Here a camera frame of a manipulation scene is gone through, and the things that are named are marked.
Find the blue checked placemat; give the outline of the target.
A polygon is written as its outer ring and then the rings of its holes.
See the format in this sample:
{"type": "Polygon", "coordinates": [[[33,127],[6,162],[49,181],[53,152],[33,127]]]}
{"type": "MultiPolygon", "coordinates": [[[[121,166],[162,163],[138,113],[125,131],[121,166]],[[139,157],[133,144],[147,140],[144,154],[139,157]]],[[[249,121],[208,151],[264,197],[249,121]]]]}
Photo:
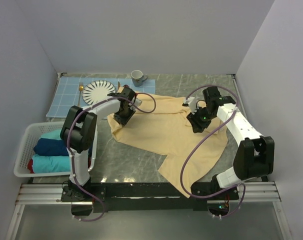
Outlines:
{"type": "MultiPolygon", "coordinates": [[[[120,85],[128,85],[136,92],[144,92],[149,94],[156,93],[156,80],[147,79],[143,85],[136,87],[134,86],[130,78],[101,78],[101,77],[75,77],[75,76],[63,76],[59,79],[58,85],[49,108],[46,114],[47,118],[65,118],[69,108],[78,104],[79,98],[79,83],[82,82],[84,86],[87,84],[97,81],[106,80],[112,83],[115,87],[120,85]]],[[[82,95],[80,97],[80,106],[85,107],[88,104],[84,102],[82,95]]]]}

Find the cream yellow t shirt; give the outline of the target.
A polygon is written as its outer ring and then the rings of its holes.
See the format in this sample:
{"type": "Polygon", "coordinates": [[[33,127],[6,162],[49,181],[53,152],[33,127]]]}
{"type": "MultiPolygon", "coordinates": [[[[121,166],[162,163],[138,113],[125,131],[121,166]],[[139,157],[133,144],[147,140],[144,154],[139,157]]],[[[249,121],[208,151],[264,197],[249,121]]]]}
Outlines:
{"type": "Polygon", "coordinates": [[[187,120],[189,108],[183,107],[183,97],[153,94],[137,96],[142,104],[140,111],[125,126],[107,117],[113,138],[119,142],[145,151],[165,156],[158,172],[185,197],[189,197],[194,182],[205,176],[217,163],[228,143],[227,128],[210,136],[185,160],[195,146],[211,131],[221,125],[215,118],[202,133],[193,133],[187,120]]]}

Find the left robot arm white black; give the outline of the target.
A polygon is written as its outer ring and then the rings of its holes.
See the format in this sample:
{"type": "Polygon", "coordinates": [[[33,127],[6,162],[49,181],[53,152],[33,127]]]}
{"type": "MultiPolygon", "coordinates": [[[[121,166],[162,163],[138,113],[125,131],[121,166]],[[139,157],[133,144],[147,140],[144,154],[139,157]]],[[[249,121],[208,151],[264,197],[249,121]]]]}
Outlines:
{"type": "Polygon", "coordinates": [[[95,143],[97,122],[113,114],[116,122],[124,126],[141,104],[138,94],[124,87],[121,92],[110,93],[87,107],[69,109],[60,138],[66,145],[70,161],[68,187],[73,189],[72,193],[79,201],[85,201],[91,195],[88,155],[89,148],[95,143]]]}

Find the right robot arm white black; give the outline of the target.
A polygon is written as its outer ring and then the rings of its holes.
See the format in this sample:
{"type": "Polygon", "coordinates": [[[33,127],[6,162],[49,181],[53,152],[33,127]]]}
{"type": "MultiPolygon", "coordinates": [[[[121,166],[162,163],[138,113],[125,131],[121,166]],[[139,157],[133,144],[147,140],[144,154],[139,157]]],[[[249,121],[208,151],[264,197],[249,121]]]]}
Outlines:
{"type": "Polygon", "coordinates": [[[189,107],[190,114],[186,117],[194,133],[203,132],[218,118],[222,124],[205,136],[191,151],[183,163],[187,163],[196,150],[215,132],[227,127],[235,139],[238,149],[229,169],[215,175],[209,183],[208,195],[195,195],[185,187],[183,191],[197,199],[222,199],[228,190],[243,184],[245,181],[265,177],[274,171],[275,141],[271,136],[263,136],[245,118],[239,110],[240,100],[231,90],[227,96],[222,96],[219,85],[206,84],[200,86],[205,107],[198,105],[199,99],[189,93],[183,100],[183,106],[189,107]]]}

